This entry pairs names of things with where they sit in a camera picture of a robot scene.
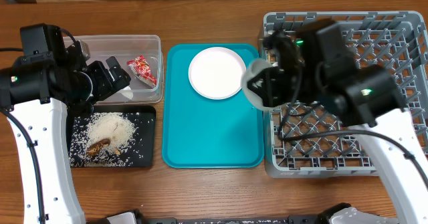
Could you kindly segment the brown food scrap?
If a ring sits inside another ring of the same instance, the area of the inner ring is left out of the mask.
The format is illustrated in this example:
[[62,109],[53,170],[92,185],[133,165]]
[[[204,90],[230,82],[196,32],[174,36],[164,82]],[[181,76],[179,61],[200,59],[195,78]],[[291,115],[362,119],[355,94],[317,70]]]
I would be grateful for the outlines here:
[[86,154],[91,157],[96,156],[104,147],[109,146],[110,143],[111,140],[109,138],[99,140],[86,149]]

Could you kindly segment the white bowl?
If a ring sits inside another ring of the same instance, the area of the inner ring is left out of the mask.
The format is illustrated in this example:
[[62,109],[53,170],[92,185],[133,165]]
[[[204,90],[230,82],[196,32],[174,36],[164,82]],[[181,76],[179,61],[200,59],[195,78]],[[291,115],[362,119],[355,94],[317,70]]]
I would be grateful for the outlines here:
[[257,58],[250,63],[245,73],[241,77],[241,90],[245,94],[245,97],[253,105],[253,107],[265,112],[273,110],[278,106],[264,106],[262,98],[250,88],[261,87],[261,82],[259,81],[259,78],[256,78],[256,76],[268,68],[272,68],[272,65],[269,62],[261,58]]

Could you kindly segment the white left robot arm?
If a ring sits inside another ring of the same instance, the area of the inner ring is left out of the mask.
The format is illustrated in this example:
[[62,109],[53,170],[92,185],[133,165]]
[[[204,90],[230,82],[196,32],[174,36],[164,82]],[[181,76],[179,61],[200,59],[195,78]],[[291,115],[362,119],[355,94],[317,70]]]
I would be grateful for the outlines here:
[[1,113],[16,141],[26,223],[84,223],[67,144],[67,116],[130,84],[116,58],[90,61],[82,41],[65,46],[68,31],[44,23],[22,27],[20,56],[1,70]]

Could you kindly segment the white tissue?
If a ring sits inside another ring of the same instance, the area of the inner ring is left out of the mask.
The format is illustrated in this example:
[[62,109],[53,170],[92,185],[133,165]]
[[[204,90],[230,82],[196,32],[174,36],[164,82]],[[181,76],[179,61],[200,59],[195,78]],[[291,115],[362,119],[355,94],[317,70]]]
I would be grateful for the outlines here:
[[130,86],[121,89],[120,93],[127,99],[132,100],[134,97],[133,91]]

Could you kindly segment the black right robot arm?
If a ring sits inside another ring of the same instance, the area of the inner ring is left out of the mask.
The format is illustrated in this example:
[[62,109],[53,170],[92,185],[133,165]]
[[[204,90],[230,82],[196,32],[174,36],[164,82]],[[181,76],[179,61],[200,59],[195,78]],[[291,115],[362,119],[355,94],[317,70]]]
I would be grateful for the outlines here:
[[392,75],[382,66],[359,68],[338,22],[322,19],[264,38],[277,65],[261,61],[243,87],[259,109],[297,100],[318,102],[343,124],[335,136],[353,135],[374,164],[399,223],[427,222],[427,157]]

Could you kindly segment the red snack wrapper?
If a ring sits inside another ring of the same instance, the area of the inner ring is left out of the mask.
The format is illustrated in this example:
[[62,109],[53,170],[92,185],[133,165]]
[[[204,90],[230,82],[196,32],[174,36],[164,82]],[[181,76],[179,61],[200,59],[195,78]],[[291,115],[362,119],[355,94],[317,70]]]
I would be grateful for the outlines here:
[[127,65],[141,82],[151,88],[157,85],[157,79],[152,75],[150,66],[143,55],[139,55],[133,60],[127,61]]

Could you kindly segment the white plate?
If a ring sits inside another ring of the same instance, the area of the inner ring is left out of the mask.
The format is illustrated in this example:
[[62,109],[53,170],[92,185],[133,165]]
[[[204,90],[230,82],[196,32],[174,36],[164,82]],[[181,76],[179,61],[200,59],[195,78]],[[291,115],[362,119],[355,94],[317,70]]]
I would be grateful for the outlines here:
[[241,90],[246,71],[244,60],[226,47],[200,51],[189,65],[188,77],[193,89],[211,100],[224,100]]

